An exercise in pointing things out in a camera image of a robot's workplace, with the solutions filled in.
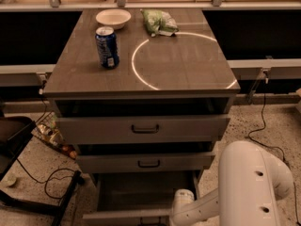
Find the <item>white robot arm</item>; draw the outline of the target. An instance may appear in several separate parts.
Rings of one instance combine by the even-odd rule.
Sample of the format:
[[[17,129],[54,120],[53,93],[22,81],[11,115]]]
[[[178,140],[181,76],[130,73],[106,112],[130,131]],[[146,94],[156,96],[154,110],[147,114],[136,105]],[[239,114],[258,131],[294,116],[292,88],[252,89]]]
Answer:
[[[293,191],[288,166],[263,148],[235,141],[220,155],[218,188],[195,199],[191,191],[175,193],[172,226],[192,226],[215,216],[219,226],[280,226],[277,201]]]

